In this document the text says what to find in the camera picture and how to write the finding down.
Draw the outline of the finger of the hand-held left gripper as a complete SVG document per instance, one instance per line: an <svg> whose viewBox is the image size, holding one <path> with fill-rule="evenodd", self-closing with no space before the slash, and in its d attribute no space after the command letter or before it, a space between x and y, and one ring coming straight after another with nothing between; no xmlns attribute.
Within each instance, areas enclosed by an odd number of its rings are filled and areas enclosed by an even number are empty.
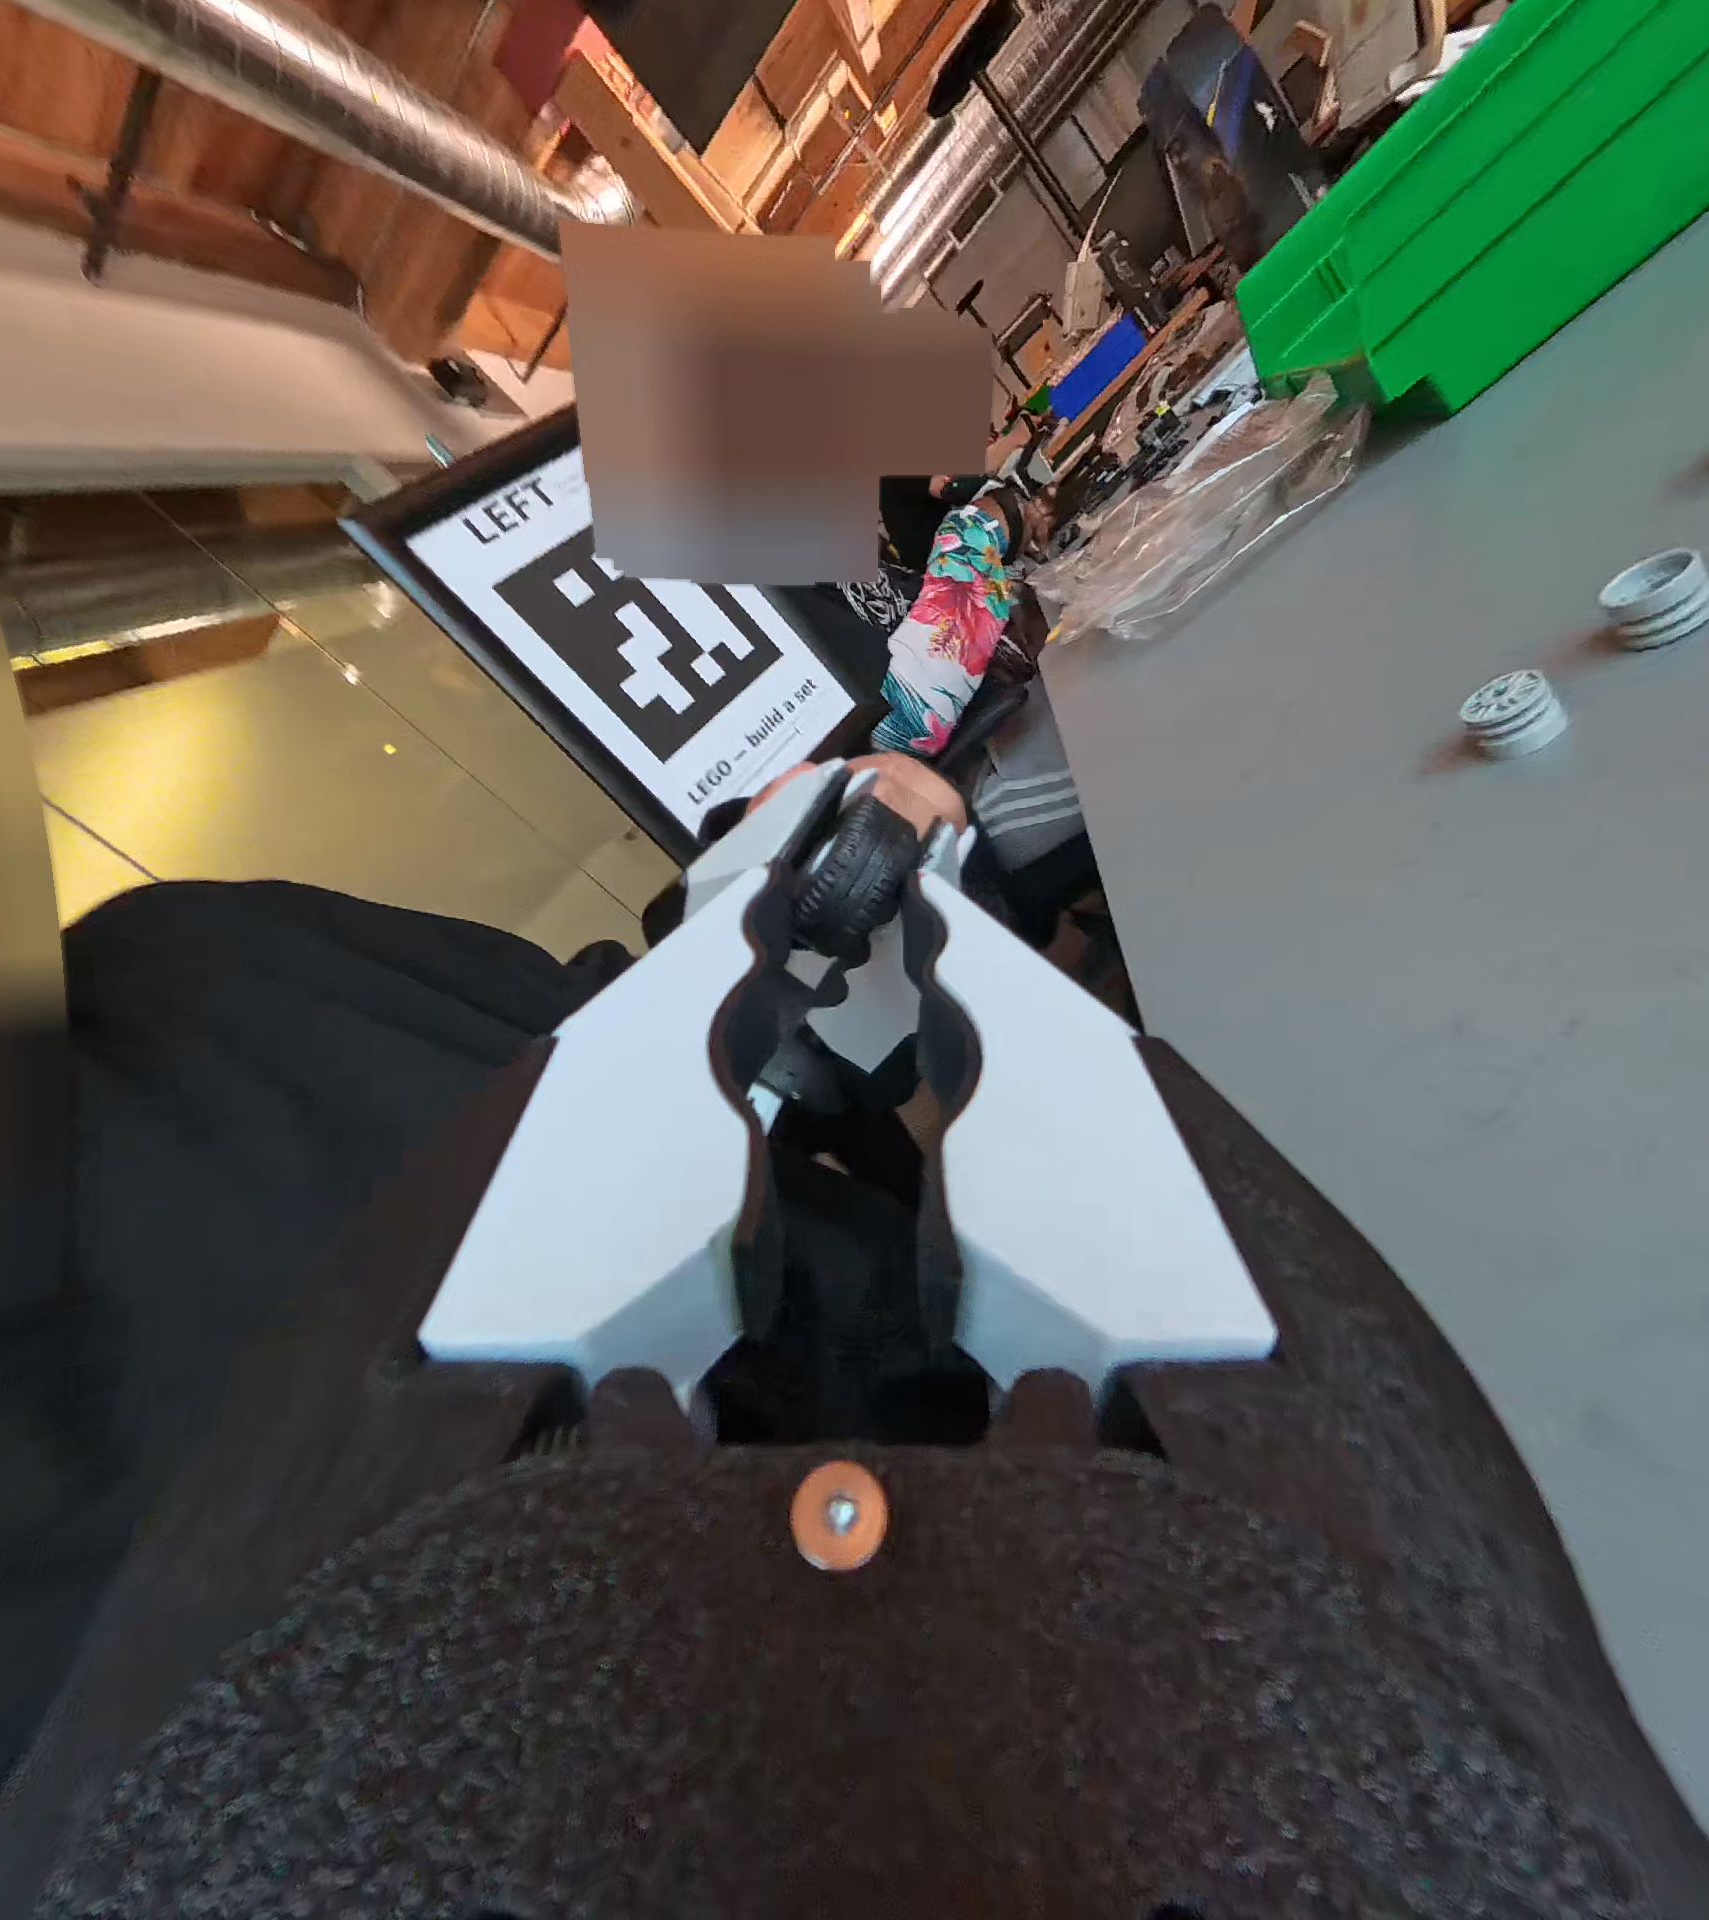
<svg viewBox="0 0 1709 1920"><path fill-rule="evenodd" d="M848 779L847 761L825 761L773 782L720 840L700 852L687 871L687 903L715 903L752 871L800 871L832 829Z"/></svg>
<svg viewBox="0 0 1709 1920"><path fill-rule="evenodd" d="M756 1074L756 1117L895 1115L916 1093L918 999L895 958L847 971L794 958L775 990L778 1044Z"/></svg>

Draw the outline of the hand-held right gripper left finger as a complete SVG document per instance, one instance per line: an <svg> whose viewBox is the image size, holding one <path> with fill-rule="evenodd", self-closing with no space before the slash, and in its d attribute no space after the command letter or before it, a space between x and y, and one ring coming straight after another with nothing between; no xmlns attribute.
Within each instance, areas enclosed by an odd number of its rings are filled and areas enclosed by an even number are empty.
<svg viewBox="0 0 1709 1920"><path fill-rule="evenodd" d="M565 1020L417 1326L434 1362L656 1371L681 1407L778 1306L752 1088L778 1051L796 872L756 860Z"/></svg>

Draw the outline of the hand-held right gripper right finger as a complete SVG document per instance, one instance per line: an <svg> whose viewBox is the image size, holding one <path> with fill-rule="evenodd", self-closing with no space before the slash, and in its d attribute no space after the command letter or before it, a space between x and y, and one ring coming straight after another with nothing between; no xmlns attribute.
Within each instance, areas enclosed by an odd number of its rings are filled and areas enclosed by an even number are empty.
<svg viewBox="0 0 1709 1920"><path fill-rule="evenodd" d="M984 1370L1251 1362L1276 1324L1138 1035L939 872L912 877L933 1104L916 1284Z"/></svg>

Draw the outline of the black lego wheel grey rim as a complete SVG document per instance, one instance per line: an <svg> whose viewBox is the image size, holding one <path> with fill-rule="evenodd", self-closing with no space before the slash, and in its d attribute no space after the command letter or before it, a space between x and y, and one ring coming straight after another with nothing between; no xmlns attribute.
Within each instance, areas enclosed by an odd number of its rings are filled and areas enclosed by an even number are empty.
<svg viewBox="0 0 1709 1920"><path fill-rule="evenodd" d="M806 857L789 937L830 966L860 968L895 921L905 885L922 860L922 829L877 794L848 801L832 834Z"/></svg>

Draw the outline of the pile of dark lego parts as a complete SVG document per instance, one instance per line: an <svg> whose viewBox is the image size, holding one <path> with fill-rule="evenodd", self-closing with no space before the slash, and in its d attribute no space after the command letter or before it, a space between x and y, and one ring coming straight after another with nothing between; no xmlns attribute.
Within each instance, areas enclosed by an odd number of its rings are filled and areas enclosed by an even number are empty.
<svg viewBox="0 0 1709 1920"><path fill-rule="evenodd" d="M1133 431L1133 449L1102 457L1102 479L1146 487L1193 457L1211 431L1262 401L1260 382L1211 382L1175 405L1154 408Z"/></svg>

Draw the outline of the person's left hand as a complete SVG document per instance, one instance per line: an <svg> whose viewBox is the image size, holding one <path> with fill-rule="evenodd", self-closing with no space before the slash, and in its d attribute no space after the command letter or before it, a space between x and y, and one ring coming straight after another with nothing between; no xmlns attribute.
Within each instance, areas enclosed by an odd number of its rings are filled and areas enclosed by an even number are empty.
<svg viewBox="0 0 1709 1920"><path fill-rule="evenodd" d="M880 801L884 812L912 827L926 842L939 827L961 836L968 829L968 804L961 794L916 755L858 755L848 762L860 798Z"/></svg>

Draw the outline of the person's black shirt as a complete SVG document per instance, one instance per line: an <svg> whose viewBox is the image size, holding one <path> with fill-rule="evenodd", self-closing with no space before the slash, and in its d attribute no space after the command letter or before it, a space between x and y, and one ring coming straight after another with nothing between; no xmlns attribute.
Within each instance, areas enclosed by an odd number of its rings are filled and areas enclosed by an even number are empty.
<svg viewBox="0 0 1709 1920"><path fill-rule="evenodd" d="M234 1362L353 1210L630 966L297 882L161 882L64 930L30 1274L0 1306L0 1791Z"/></svg>

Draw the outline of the black framed marker sign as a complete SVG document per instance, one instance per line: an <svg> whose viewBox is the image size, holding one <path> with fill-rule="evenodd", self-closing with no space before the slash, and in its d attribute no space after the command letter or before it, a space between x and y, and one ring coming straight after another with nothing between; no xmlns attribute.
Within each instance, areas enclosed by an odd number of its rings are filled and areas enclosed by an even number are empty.
<svg viewBox="0 0 1709 1920"><path fill-rule="evenodd" d="M573 408L339 518L355 547L664 854L883 718L841 587L640 579L599 547Z"/></svg>

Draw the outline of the clear plastic bag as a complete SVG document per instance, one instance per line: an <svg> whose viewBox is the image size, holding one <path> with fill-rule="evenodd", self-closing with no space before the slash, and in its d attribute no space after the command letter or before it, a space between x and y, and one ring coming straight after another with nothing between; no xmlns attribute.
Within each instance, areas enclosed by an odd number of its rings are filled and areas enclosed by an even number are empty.
<svg viewBox="0 0 1709 1920"><path fill-rule="evenodd" d="M1036 574L1049 641L1154 638L1341 494L1368 426L1329 373L1232 411Z"/></svg>

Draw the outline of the blue box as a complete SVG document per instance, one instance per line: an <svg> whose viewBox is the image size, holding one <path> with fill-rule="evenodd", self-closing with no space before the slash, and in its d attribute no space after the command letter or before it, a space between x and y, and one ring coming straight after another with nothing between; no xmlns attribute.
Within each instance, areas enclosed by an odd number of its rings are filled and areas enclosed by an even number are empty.
<svg viewBox="0 0 1709 1920"><path fill-rule="evenodd" d="M1129 312L1117 312L1098 338L1070 353L1049 378L1049 414L1058 422L1079 420L1105 387L1127 373L1150 350L1153 333Z"/></svg>

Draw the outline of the dark printed box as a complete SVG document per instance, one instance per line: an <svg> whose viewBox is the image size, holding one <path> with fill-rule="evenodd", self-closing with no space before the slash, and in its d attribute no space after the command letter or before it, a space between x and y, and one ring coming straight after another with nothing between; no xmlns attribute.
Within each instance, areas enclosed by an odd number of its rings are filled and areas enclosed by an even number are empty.
<svg viewBox="0 0 1709 1920"><path fill-rule="evenodd" d="M1139 112L1186 223L1251 273L1328 193L1328 172L1260 52L1215 3L1198 3L1139 89Z"/></svg>

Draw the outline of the green plastic bin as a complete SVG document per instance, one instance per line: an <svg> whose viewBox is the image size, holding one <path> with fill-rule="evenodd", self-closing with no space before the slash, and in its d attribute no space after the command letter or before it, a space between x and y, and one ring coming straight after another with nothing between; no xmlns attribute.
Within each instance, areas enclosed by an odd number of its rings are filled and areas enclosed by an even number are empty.
<svg viewBox="0 0 1709 1920"><path fill-rule="evenodd" d="M1709 3L1512 3L1238 285L1266 391L1455 417L1709 208Z"/></svg>

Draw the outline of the silver ventilation duct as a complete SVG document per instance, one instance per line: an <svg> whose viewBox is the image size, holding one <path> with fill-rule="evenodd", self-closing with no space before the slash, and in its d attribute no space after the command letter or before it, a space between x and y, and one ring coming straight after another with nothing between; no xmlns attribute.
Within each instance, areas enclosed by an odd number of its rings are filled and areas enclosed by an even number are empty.
<svg viewBox="0 0 1709 1920"><path fill-rule="evenodd" d="M297 3L24 3L24 11L547 260L561 260L571 223L643 222L623 180L593 193L540 175Z"/></svg>
<svg viewBox="0 0 1709 1920"><path fill-rule="evenodd" d="M981 82L958 106L933 115L869 208L865 258L883 305L912 303L926 277L958 249L957 227L965 205L976 196L994 205L1019 168L1024 152L1008 115Z"/></svg>

